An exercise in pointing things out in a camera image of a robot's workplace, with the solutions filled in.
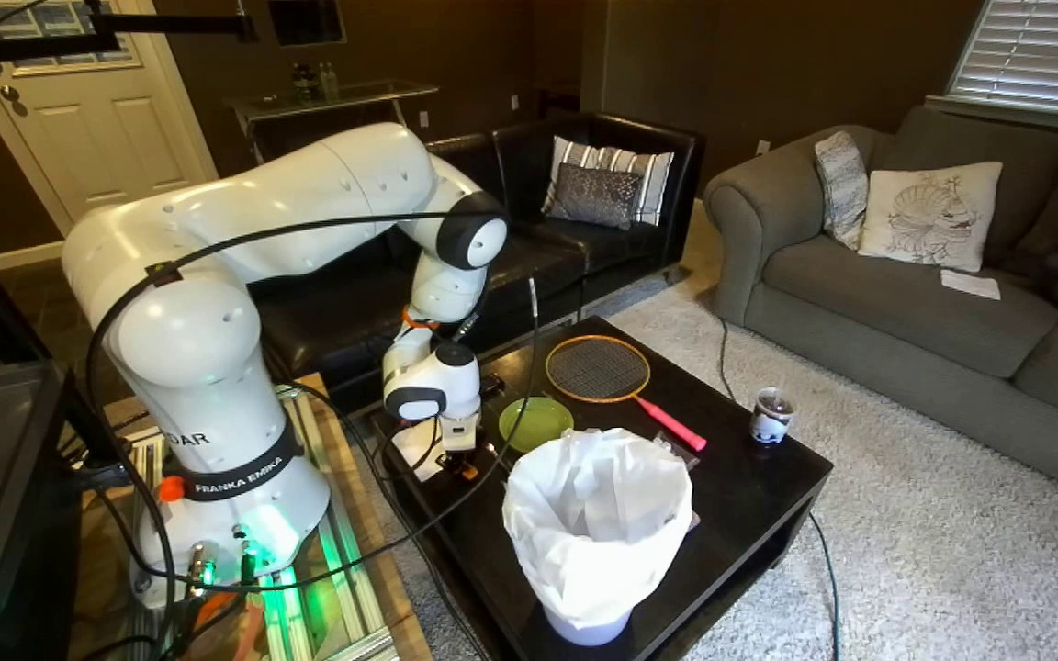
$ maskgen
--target white carpet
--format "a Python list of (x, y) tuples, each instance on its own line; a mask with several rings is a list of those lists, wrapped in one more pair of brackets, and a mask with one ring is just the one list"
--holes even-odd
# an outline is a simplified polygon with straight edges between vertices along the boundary
[[(720, 323), (687, 286), (610, 316), (720, 389)], [(794, 397), (794, 437), (834, 463), (816, 503), (841, 657), (1058, 657), (1058, 485), (746, 331), (727, 382)], [(691, 657), (830, 657), (827, 569), (805, 529)]]

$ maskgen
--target gray couch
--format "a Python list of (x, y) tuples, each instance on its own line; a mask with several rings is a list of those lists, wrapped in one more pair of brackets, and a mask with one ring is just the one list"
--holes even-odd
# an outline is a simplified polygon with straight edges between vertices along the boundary
[(716, 316), (1058, 481), (1058, 297), (1021, 253), (1058, 206), (1058, 132), (933, 106), (911, 110), (893, 136), (841, 129), (867, 165), (893, 147), (918, 162), (929, 154), (929, 165), (955, 151), (1003, 162), (985, 246), (985, 275), (999, 279), (1003, 297), (955, 294), (933, 264), (860, 257), (834, 242), (812, 158), (834, 132), (823, 129), (705, 184), (705, 209), (724, 231)]

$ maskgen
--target racket handle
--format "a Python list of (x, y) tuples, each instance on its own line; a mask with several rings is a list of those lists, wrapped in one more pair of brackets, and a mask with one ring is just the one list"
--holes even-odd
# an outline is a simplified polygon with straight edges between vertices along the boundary
[(687, 430), (680, 419), (672, 419), (661, 404), (654, 404), (654, 400), (643, 400), (643, 397), (636, 397), (639, 400), (639, 408), (654, 419), (654, 422), (661, 422), (669, 433), (676, 433), (691, 452), (705, 452), (705, 437), (702, 433), (694, 433), (694, 430)]

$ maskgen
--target white pillow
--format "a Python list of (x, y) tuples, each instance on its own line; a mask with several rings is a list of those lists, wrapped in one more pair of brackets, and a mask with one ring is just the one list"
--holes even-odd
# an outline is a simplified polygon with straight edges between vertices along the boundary
[(639, 224), (661, 224), (672, 162), (676, 162), (676, 151), (636, 154), (621, 147), (588, 147), (588, 143), (555, 136), (551, 184), (544, 191), (540, 209), (555, 206), (558, 165), (580, 165), (580, 169), (639, 173), (643, 187), (639, 187), (632, 217)]
[(871, 169), (860, 253), (981, 272), (1003, 162)]
[(867, 209), (867, 165), (852, 132), (830, 132), (816, 143), (816, 169), (823, 184), (823, 231), (860, 250), (863, 209)]

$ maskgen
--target plastic bag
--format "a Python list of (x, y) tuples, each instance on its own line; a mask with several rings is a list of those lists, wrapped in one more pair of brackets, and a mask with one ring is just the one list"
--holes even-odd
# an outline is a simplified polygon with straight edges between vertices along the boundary
[(514, 463), (503, 529), (558, 635), (599, 646), (691, 529), (687, 463), (628, 430), (569, 430)]

